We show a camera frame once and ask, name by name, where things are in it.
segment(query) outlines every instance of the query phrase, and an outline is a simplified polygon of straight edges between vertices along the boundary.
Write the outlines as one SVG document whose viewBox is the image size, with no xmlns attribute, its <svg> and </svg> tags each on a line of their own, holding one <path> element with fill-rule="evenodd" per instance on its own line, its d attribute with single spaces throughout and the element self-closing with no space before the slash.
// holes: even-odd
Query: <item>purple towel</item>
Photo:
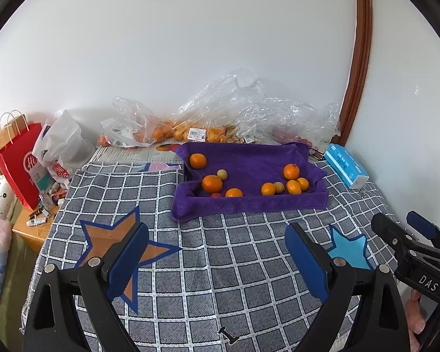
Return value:
<svg viewBox="0 0 440 352">
<path fill-rule="evenodd" d="M 175 220 L 186 222 L 209 214 L 234 214 L 241 212 L 273 212 L 293 209 L 324 209 L 327 204 L 327 189 L 322 181 L 325 172 L 308 162 L 309 147 L 303 143 L 284 145 L 256 145 L 236 143 L 185 143 L 175 152 L 184 160 L 191 181 L 178 185 L 171 214 Z M 202 153 L 207 157 L 207 166 L 192 169 L 189 156 Z M 281 181 L 286 184 L 282 171 L 287 164 L 300 168 L 300 177 L 310 182 L 310 188 L 301 195 L 290 195 L 286 191 L 274 196 L 262 196 L 261 186 L 265 182 Z M 204 176 L 216 175 L 219 169 L 228 172 L 221 193 L 230 188 L 239 188 L 244 197 L 210 197 L 202 190 Z"/>
</svg>

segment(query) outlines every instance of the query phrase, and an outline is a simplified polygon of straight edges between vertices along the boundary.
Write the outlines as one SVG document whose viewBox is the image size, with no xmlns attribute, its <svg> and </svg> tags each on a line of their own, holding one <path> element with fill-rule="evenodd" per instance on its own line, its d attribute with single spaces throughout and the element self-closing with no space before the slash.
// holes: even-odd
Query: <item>metal screw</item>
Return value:
<svg viewBox="0 0 440 352">
<path fill-rule="evenodd" d="M 98 257 L 93 257 L 88 261 L 88 266 L 90 266 L 91 268 L 95 268 L 100 263 L 101 263 L 101 259 L 99 259 Z"/>
<path fill-rule="evenodd" d="M 54 271 L 54 269 L 55 269 L 54 263 L 49 263 L 48 265 L 46 265 L 46 267 L 44 267 L 44 272 L 51 273 L 52 271 Z"/>
<path fill-rule="evenodd" d="M 342 266 L 345 266 L 345 265 L 347 264 L 347 262 L 345 261 L 345 259 L 344 259 L 344 258 L 341 258 L 341 257 L 334 258 L 334 259 L 333 259 L 333 262 L 334 262 L 334 264 L 335 264 L 336 266 L 339 266 L 340 268 L 341 268 Z"/>
<path fill-rule="evenodd" d="M 390 272 L 390 268 L 388 266 L 386 266 L 386 265 L 379 265 L 378 268 L 380 269 L 380 271 L 382 273 L 386 274 L 386 273 Z"/>
</svg>

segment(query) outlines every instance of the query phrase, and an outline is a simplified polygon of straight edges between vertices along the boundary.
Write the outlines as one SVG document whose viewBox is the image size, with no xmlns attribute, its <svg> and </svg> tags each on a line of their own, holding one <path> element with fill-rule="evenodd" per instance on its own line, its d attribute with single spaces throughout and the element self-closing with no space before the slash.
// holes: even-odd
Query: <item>box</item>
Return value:
<svg viewBox="0 0 440 352">
<path fill-rule="evenodd" d="M 330 144 L 324 158 L 348 188 L 362 189 L 369 179 L 365 168 L 343 146 Z"/>
</svg>

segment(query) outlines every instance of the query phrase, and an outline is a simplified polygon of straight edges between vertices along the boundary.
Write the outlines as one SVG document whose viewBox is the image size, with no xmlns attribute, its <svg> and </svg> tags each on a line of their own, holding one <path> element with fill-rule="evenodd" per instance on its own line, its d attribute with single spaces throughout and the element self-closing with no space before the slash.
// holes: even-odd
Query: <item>red paper bag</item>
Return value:
<svg viewBox="0 0 440 352">
<path fill-rule="evenodd" d="M 0 170 L 23 206 L 31 210 L 39 204 L 39 190 L 27 169 L 38 162 L 32 151 L 41 129 L 41 123 L 29 124 L 0 150 Z"/>
</svg>

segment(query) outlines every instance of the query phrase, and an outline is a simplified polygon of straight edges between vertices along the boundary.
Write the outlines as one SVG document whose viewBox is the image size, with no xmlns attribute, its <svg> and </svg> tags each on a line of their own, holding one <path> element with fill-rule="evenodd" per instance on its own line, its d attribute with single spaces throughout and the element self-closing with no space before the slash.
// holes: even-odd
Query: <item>wooden nightstand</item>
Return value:
<svg viewBox="0 0 440 352">
<path fill-rule="evenodd" d="M 44 244 L 44 241 L 49 234 L 50 226 L 54 222 L 54 216 L 59 211 L 59 207 L 56 206 L 50 212 L 50 217 L 47 222 L 38 226 L 28 226 L 26 222 L 29 221 L 29 215 L 33 212 L 30 209 L 23 208 L 21 210 L 20 216 L 13 226 L 13 231 L 24 238 L 26 243 L 31 249 L 39 252 Z"/>
</svg>

